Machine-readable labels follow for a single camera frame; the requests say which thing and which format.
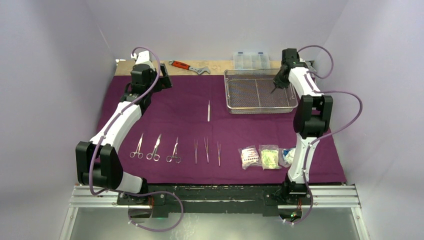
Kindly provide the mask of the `clear plastic compartment box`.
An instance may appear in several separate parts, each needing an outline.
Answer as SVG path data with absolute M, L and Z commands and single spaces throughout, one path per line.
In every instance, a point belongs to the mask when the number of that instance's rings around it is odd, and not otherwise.
M 233 54 L 233 67 L 236 70 L 270 69 L 269 55 L 264 52 L 236 52 Z

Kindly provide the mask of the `metal wire mesh tray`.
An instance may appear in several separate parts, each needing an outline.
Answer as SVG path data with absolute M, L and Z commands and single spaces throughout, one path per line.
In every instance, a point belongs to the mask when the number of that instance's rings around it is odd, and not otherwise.
M 224 85 L 227 110 L 231 114 L 286 114 L 298 106 L 296 91 L 292 85 L 277 88 L 273 79 L 278 68 L 227 69 Z

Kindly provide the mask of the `steel hemostat clamp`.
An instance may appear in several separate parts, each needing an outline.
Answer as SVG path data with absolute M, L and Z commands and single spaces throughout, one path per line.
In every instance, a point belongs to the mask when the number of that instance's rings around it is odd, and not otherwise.
M 179 164 L 182 161 L 181 157 L 178 156 L 178 144 L 179 144 L 179 138 L 177 137 L 175 140 L 172 154 L 166 157 L 167 163 L 175 162 Z
M 140 139 L 137 143 L 136 149 L 130 153 L 129 155 L 130 158 L 138 158 L 138 159 L 143 158 L 144 154 L 141 152 L 143 137 L 144 137 L 144 133 L 141 134 Z

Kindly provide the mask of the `steel surgical scissors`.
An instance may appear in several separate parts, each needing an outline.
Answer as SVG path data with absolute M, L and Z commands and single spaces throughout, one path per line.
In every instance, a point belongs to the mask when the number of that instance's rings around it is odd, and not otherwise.
M 159 136 L 156 139 L 156 142 L 155 142 L 155 145 L 153 147 L 152 152 L 151 153 L 148 153 L 146 155 L 146 159 L 147 160 L 153 160 L 155 162 L 158 162 L 160 160 L 160 155 L 157 154 L 157 151 L 159 149 L 159 145 L 160 145 L 160 142 L 161 142 L 161 137 L 162 137 L 162 134 L 160 133 Z

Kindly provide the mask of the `steel forceps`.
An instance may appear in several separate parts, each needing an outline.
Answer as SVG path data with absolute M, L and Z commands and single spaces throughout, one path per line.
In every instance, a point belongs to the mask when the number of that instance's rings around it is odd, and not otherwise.
M 198 140 L 195 139 L 194 140 L 194 162 L 195 162 L 195 164 L 197 164 L 197 160 L 198 160 Z
M 204 147 L 205 147 L 205 154 L 206 154 L 206 162 L 209 163 L 210 158 L 209 158 L 209 139 L 208 139 L 208 137 L 204 138 Z
M 218 159 L 218 166 L 221 166 L 221 143 L 217 141 L 217 159 Z

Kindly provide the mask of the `green white gauze packet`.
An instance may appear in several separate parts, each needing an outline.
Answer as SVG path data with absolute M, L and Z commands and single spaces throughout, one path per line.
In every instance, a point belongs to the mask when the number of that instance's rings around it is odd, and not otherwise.
M 259 145 L 259 155 L 263 170 L 281 169 L 281 166 L 279 165 L 280 148 L 278 145 Z

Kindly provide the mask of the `blue white gauze packet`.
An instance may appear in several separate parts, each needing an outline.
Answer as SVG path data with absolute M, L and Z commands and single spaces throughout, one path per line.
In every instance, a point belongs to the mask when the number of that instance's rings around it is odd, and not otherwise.
M 285 168 L 289 168 L 294 161 L 295 151 L 296 151 L 295 147 L 280 148 L 278 163 Z

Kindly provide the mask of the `pink white gauze packet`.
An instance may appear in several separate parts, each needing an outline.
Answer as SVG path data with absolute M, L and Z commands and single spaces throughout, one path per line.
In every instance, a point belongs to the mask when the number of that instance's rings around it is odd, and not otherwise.
M 262 160 L 254 145 L 239 148 L 239 155 L 241 159 L 241 167 L 246 170 L 249 167 L 261 167 Z

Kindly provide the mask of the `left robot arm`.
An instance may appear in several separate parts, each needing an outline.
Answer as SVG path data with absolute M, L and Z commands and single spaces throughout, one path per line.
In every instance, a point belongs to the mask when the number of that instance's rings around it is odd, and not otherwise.
M 77 144 L 76 172 L 80 184 L 129 193 L 138 205 L 148 201 L 147 180 L 125 172 L 118 152 L 129 130 L 151 104 L 153 93 L 172 87 L 165 64 L 159 66 L 161 76 L 148 63 L 135 64 L 130 72 L 131 82 L 125 86 L 112 117 L 88 142 Z

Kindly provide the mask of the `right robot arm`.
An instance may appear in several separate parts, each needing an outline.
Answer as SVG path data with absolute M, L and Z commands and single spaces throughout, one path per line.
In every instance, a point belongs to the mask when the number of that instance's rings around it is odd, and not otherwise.
M 320 92 L 308 65 L 297 49 L 281 53 L 281 67 L 273 79 L 275 89 L 294 87 L 299 102 L 293 119 L 296 146 L 293 162 L 281 186 L 280 196 L 288 204 L 308 195 L 309 172 L 315 149 L 329 129 L 333 98 Z

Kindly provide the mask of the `orange handled adjustable wrench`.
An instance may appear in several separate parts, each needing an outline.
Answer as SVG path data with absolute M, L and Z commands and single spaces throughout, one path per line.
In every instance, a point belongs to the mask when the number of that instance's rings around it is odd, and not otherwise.
M 198 68 L 198 67 L 191 66 L 191 65 L 186 64 L 186 63 L 181 62 L 181 61 L 176 61 L 176 60 L 170 60 L 168 62 L 168 64 L 173 66 L 173 67 L 176 67 L 176 68 L 195 72 L 197 75 L 202 75 L 204 73 L 207 73 L 207 74 L 211 73 L 210 69 L 207 66 L 202 67 L 202 68 Z

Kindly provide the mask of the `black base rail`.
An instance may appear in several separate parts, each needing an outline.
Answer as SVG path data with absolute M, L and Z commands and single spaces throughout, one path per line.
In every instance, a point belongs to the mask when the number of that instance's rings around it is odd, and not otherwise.
M 297 204 L 305 210 L 310 196 L 285 200 L 281 184 L 165 184 L 150 183 L 150 196 L 119 194 L 118 206 L 148 210 L 154 218 L 170 213 L 185 214 L 259 214 L 263 217 L 290 216 Z

